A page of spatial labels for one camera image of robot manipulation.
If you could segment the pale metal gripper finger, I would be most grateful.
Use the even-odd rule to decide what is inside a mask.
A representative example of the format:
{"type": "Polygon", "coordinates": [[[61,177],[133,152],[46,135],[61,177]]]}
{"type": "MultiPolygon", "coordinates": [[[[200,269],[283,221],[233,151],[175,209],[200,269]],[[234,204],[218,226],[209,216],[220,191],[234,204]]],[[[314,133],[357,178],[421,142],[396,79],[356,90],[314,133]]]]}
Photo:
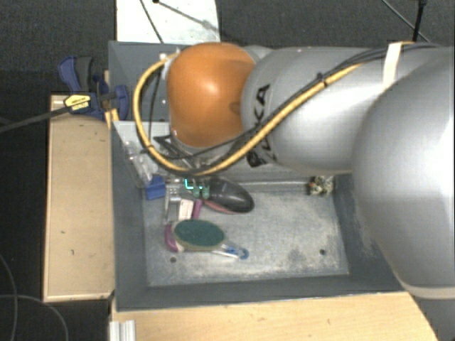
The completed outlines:
{"type": "Polygon", "coordinates": [[[190,220],[193,217],[195,201],[182,199],[179,203],[179,220],[190,220]]]}
{"type": "Polygon", "coordinates": [[[182,197],[179,191],[168,186],[164,200],[164,223],[175,222],[179,217],[179,207],[182,197]]]}

